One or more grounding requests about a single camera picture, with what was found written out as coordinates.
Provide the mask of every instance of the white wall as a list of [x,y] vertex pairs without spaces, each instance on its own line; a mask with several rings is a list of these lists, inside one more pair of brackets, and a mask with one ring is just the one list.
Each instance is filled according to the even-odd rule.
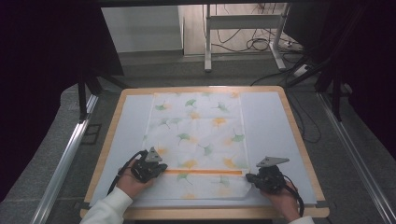
[[182,49],[177,6],[104,7],[117,52]]

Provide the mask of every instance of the white sleeve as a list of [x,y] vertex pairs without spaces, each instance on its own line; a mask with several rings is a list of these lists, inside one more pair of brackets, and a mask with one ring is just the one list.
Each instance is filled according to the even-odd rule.
[[80,223],[122,223],[123,213],[133,200],[121,189],[115,187],[103,200],[98,201]]
[[296,219],[289,224],[315,224],[314,220],[312,217],[307,216],[307,217],[300,217],[299,219]]

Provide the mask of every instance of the black curtain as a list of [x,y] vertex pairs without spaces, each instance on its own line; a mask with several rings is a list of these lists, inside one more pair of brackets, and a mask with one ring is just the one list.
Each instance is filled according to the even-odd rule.
[[349,102],[396,159],[396,2],[370,1],[349,38],[341,68]]
[[62,92],[80,75],[122,75],[95,3],[5,2],[0,4],[1,201],[47,134]]

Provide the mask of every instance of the wooden table edge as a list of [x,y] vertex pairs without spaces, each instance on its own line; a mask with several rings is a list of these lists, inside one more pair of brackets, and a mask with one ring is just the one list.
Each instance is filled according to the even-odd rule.
[[[99,178],[104,169],[112,139],[117,129],[123,105],[128,95],[153,94],[155,92],[268,92],[276,91],[284,107],[296,144],[303,159],[305,169],[314,189],[317,201],[325,201],[320,188],[318,178],[306,151],[303,138],[298,130],[297,123],[292,115],[289,101],[283,88],[279,86],[213,86],[213,87],[169,87],[169,88],[142,88],[123,90],[117,103],[113,118],[111,120],[105,142],[102,147],[98,162],[92,175],[92,180],[87,190],[84,203],[90,203]],[[80,216],[84,217],[88,209],[82,208]],[[327,217],[330,213],[328,207],[317,208],[307,206],[304,211],[305,216]],[[223,207],[223,208],[128,208],[124,213],[125,219],[134,220],[155,220],[155,219],[262,219],[280,217],[279,213],[272,206],[252,206],[252,207]]]

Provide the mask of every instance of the hand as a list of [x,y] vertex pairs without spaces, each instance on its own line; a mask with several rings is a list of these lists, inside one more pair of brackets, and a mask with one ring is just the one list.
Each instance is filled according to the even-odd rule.
[[154,179],[150,179],[147,183],[141,183],[131,172],[131,167],[136,160],[132,160],[129,163],[128,168],[120,177],[119,181],[117,182],[117,187],[124,191],[130,198],[134,198],[137,194],[139,194],[143,189],[146,189],[153,185]]
[[[292,189],[297,190],[289,181],[286,181],[286,184]],[[286,189],[282,189],[278,194],[268,194],[261,190],[260,194],[268,198],[276,211],[288,222],[300,218],[297,200]]]

